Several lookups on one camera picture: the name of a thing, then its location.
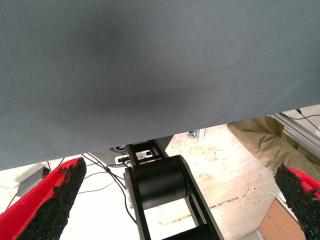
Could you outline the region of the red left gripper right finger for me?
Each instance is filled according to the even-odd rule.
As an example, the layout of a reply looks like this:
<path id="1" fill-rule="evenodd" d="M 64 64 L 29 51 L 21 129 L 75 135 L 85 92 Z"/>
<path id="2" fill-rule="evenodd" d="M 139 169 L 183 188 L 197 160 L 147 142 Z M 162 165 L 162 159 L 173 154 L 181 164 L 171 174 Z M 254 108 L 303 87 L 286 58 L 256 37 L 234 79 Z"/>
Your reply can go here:
<path id="1" fill-rule="evenodd" d="M 308 174 L 286 166 L 277 168 L 274 180 L 307 240 L 320 238 L 320 183 Z"/>

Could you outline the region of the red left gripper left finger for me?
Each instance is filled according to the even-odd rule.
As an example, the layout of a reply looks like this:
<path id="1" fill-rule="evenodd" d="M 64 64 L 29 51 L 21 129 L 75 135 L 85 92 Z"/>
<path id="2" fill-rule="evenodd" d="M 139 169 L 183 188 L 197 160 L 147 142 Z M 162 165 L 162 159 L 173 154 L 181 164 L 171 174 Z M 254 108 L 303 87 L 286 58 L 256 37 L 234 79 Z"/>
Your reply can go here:
<path id="1" fill-rule="evenodd" d="M 83 157 L 56 167 L 0 215 L 0 238 L 60 239 L 86 173 Z"/>

